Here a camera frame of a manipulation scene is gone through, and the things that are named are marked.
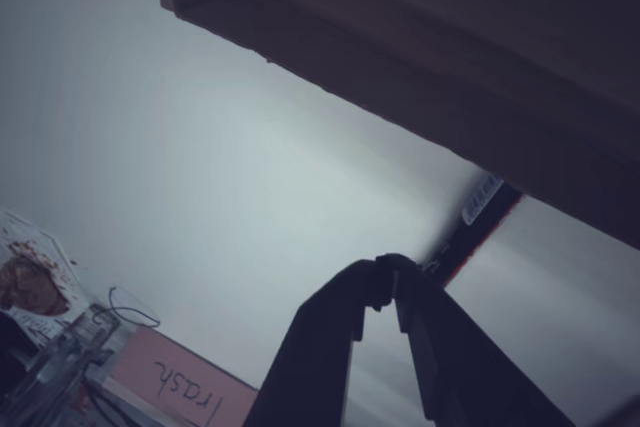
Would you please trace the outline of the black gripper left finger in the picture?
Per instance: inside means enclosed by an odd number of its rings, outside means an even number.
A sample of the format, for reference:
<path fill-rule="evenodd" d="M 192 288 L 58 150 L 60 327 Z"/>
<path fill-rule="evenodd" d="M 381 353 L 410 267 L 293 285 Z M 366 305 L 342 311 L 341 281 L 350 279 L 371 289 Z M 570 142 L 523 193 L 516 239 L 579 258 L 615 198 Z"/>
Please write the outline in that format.
<path fill-rule="evenodd" d="M 339 426 L 344 418 L 351 352 L 363 338 L 365 310 L 392 300 L 394 273 L 360 260 L 306 300 L 280 345 L 246 426 Z"/>

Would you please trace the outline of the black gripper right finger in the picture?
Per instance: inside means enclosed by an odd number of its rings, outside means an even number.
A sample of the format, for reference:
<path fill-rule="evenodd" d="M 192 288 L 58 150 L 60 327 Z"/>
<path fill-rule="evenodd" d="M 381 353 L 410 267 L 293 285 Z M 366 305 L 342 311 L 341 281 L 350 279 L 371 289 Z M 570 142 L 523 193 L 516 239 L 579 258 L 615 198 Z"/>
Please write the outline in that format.
<path fill-rule="evenodd" d="M 573 422 L 411 259 L 376 258 L 409 339 L 424 416 L 437 426 L 571 426 Z"/>

